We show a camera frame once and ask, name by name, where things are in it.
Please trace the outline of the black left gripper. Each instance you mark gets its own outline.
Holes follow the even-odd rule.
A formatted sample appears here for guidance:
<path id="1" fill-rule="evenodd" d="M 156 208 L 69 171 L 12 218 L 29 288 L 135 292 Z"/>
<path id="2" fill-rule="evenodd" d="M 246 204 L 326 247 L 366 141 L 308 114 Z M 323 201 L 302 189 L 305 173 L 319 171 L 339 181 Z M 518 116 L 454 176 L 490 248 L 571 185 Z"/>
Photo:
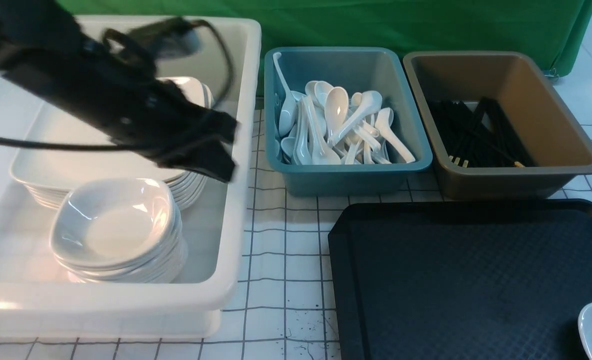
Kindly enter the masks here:
<path id="1" fill-rule="evenodd" d="M 191 103 L 177 85 L 128 66 L 100 45 L 72 54 L 23 50 L 6 64 L 6 79 L 112 141 L 54 150 L 163 151 L 154 157 L 159 167 L 222 183 L 234 177 L 236 162 L 222 144 L 236 141 L 239 123 L 233 116 Z"/>

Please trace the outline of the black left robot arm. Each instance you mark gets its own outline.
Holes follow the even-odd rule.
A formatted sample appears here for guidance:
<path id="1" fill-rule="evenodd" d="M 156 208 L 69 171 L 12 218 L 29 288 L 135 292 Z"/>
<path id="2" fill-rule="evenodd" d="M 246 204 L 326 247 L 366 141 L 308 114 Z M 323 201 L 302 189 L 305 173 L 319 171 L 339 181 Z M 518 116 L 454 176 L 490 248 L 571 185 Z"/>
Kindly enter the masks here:
<path id="1" fill-rule="evenodd" d="M 0 146 L 61 152 L 132 152 L 164 169 L 234 177 L 238 122 L 186 98 L 172 80 L 157 78 L 159 60 L 189 57 L 194 35 L 207 28 L 226 65 L 219 103 L 235 79 L 233 59 L 218 30 L 181 16 L 134 28 L 106 28 L 100 39 L 81 30 L 55 0 L 0 0 L 0 75 L 24 91 L 104 133 L 110 145 L 47 143 L 0 137 Z"/>

